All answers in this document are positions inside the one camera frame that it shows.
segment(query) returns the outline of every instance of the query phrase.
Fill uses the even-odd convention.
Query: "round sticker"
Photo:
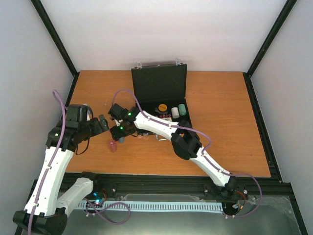
[[[160,104],[158,106],[158,109],[161,111],[161,112],[165,112],[167,110],[167,106],[166,104]]]

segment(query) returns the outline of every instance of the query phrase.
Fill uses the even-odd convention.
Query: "case lid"
[[[186,97],[187,64],[134,68],[132,76],[139,102]]]

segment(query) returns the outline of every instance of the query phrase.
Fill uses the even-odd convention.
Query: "gray metal floor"
[[[249,203],[246,211],[252,209]],[[221,214],[203,212],[133,212],[123,225],[111,225],[98,216],[86,217],[73,211],[64,235],[300,235],[290,211],[291,205],[271,201],[254,214],[242,219],[225,219]],[[126,212],[108,211],[114,221],[125,218]]]

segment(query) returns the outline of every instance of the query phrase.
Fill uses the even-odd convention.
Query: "white cylinder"
[[[172,108],[171,111],[172,111],[172,117],[173,118],[179,118],[179,112],[178,112],[177,107]]]

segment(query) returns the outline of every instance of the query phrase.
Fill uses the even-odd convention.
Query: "metal frame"
[[[49,16],[47,15],[44,6],[40,0],[31,0],[34,4],[38,14],[43,20],[51,38],[55,42],[58,50],[60,51],[65,63],[73,75],[73,83],[71,85],[66,104],[70,103],[72,94],[79,77],[64,45],[61,42]],[[291,201],[300,231],[302,234],[308,234],[304,225],[297,201],[295,199],[290,183],[283,183],[279,172],[277,161],[269,140],[268,132],[262,117],[262,113],[253,89],[251,77],[262,58],[264,57],[267,49],[277,35],[279,29],[283,25],[288,14],[291,12],[296,0],[287,0],[279,16],[277,17],[272,29],[262,44],[258,54],[253,60],[247,73],[243,72],[246,83],[247,92],[251,101],[252,109],[255,115],[256,123],[259,129],[260,137],[262,140],[263,148],[268,161],[270,169],[270,178],[258,178],[258,182],[262,187],[264,195],[282,195],[288,196]],[[61,185],[60,191],[69,189],[79,178],[78,173],[66,173]],[[116,174],[100,174],[101,182],[105,185],[108,192],[108,197],[119,199],[120,196],[125,196],[129,193],[146,193],[146,194],[186,194],[195,195],[204,199],[213,199],[218,202],[228,202],[221,197],[214,196],[214,192],[206,192],[206,189],[214,188],[214,184],[209,177],[180,177],[180,176],[147,176],[147,175],[116,175]],[[35,188],[37,180],[34,181],[32,191]],[[240,178],[239,188],[248,188],[249,195],[258,195],[259,191],[254,181],[250,178]],[[16,235],[20,235],[22,231],[17,228]]]

